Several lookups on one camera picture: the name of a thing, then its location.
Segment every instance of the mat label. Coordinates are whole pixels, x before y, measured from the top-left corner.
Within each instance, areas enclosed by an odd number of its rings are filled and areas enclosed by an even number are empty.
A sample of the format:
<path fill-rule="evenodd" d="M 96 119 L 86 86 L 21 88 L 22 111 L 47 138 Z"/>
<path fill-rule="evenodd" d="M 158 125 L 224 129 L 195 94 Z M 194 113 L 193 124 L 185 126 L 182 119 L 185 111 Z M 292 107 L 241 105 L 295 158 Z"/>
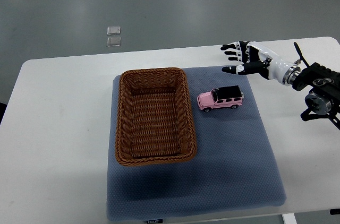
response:
<path fill-rule="evenodd" d="M 158 220 L 147 220 L 146 221 L 146 223 L 147 224 L 149 224 L 149 223 L 163 223 L 163 219 L 158 219 Z"/>

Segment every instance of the robotic arm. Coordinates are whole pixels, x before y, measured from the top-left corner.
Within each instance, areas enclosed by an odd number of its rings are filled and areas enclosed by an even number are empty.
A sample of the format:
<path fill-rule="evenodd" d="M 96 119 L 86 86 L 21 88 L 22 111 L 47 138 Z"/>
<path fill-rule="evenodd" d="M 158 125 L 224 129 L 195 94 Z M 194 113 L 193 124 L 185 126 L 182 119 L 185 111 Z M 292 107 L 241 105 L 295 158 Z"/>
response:
<path fill-rule="evenodd" d="M 223 45 L 221 50 L 229 56 L 228 59 L 243 62 L 243 65 L 225 66 L 222 71 L 239 75 L 259 73 L 267 80 L 275 79 L 283 85 L 292 85 L 296 91 L 310 85 L 313 88 L 305 97 L 308 108 L 301 114 L 302 120 L 328 118 L 340 130 L 340 120 L 336 117 L 340 113 L 340 73 L 318 63 L 309 65 L 297 43 L 294 46 L 300 59 L 290 63 L 258 42 L 238 41 Z M 302 71 L 298 67 L 301 61 L 307 67 Z"/>

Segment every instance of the brown wicker basket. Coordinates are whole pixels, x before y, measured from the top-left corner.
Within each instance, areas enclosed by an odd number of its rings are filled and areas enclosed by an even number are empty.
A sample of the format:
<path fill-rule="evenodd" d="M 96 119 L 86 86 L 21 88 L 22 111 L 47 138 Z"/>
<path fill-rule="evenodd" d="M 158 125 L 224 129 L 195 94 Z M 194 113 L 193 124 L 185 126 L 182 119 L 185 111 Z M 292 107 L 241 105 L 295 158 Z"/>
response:
<path fill-rule="evenodd" d="M 197 151 L 189 88 L 180 68 L 121 75 L 115 156 L 124 166 L 184 162 Z"/>

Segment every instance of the white table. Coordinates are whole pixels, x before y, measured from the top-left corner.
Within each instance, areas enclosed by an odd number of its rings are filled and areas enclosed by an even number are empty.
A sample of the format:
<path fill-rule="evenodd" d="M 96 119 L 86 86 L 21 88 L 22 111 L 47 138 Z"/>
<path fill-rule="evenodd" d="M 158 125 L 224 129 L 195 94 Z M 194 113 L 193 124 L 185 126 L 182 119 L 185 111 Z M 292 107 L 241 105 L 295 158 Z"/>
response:
<path fill-rule="evenodd" d="M 285 60 L 295 61 L 293 41 L 263 44 Z M 335 39 L 297 42 L 310 64 L 319 62 L 340 71 L 340 45 Z M 137 68 L 231 64 L 219 48 L 25 62 L 0 126 L 0 222 L 108 223 L 106 172 L 113 78 Z M 300 119 L 310 87 L 296 92 L 258 74 L 248 78 L 283 180 L 285 204 L 171 218 L 167 223 L 340 207 L 340 131 L 327 119 Z"/>

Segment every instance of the toy car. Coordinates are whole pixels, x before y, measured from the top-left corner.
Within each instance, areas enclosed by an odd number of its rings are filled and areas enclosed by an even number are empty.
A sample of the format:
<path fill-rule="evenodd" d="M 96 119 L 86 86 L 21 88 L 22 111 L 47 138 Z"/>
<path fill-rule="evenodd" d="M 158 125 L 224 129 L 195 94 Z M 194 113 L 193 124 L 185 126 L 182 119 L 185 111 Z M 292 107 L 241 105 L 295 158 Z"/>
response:
<path fill-rule="evenodd" d="M 208 112 L 212 109 L 229 107 L 236 109 L 242 105 L 244 95 L 238 85 L 214 88 L 197 96 L 198 107 Z"/>

